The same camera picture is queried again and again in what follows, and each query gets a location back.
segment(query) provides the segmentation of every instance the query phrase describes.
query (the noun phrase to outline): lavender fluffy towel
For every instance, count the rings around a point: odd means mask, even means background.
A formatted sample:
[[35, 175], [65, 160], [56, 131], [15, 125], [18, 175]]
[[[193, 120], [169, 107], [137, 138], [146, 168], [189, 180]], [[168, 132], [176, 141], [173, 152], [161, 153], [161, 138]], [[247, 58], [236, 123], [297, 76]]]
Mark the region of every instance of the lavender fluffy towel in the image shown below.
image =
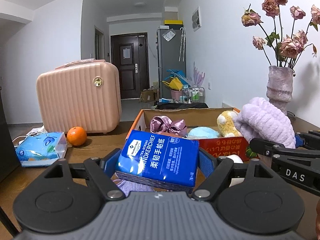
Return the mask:
[[251, 99], [233, 122], [248, 142], [262, 138], [295, 148], [296, 138], [289, 118], [264, 98]]

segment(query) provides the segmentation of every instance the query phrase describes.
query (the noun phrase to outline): black bag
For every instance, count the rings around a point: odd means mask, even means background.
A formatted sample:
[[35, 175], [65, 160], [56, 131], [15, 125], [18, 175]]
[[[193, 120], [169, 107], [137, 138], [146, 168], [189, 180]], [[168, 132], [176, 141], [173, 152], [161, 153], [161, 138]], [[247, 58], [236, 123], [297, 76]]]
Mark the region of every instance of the black bag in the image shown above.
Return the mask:
[[208, 108], [206, 103], [192, 103], [192, 104], [183, 104], [183, 103], [163, 103], [158, 102], [156, 107], [157, 110], [173, 110], [173, 109], [187, 109], [187, 108]]

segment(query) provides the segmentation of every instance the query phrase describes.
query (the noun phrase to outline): tissue package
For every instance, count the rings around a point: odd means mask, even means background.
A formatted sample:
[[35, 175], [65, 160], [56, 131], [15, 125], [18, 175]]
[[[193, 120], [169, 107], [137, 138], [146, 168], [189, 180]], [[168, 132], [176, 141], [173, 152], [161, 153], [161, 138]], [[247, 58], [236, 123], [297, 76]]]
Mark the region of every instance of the tissue package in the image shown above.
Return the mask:
[[196, 182], [199, 142], [133, 130], [116, 174], [149, 186], [190, 192]]
[[17, 148], [16, 154], [23, 167], [49, 166], [63, 158], [67, 140], [63, 132], [29, 135]]

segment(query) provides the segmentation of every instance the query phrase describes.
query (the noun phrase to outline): yellow bag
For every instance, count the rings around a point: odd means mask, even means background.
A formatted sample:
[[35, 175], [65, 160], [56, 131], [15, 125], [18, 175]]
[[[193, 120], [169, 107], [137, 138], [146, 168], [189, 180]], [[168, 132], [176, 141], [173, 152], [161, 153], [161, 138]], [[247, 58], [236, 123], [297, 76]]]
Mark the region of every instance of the yellow bag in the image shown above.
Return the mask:
[[171, 77], [171, 82], [168, 83], [166, 81], [162, 81], [163, 84], [167, 85], [170, 89], [173, 89], [173, 90], [177, 90], [177, 91], [180, 91], [182, 89], [182, 83], [181, 81], [179, 80], [179, 78], [175, 77]]

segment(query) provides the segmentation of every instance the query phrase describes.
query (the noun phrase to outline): white cable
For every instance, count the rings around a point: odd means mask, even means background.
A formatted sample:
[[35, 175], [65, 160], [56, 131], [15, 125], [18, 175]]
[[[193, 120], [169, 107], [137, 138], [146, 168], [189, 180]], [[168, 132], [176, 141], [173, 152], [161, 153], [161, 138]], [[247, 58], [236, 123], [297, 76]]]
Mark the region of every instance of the white cable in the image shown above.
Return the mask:
[[158, 57], [156, 57], [156, 56], [155, 56], [155, 54], [153, 54], [153, 52], [152, 52], [152, 50], [151, 50], [151, 48], [150, 48], [150, 45], [149, 45], [149, 43], [148, 43], [148, 47], [149, 47], [149, 49], [150, 49], [150, 51], [151, 51], [151, 54], [153, 55], [153, 57], [154, 57], [155, 59], [158, 59]]
[[33, 132], [33, 133], [30, 133], [29, 135], [20, 135], [17, 138], [13, 139], [12, 142], [14, 142], [15, 140], [18, 140], [18, 139], [23, 139], [23, 140], [19, 141], [18, 145], [20, 145], [28, 136], [37, 136], [39, 134], [43, 134], [43, 132]]

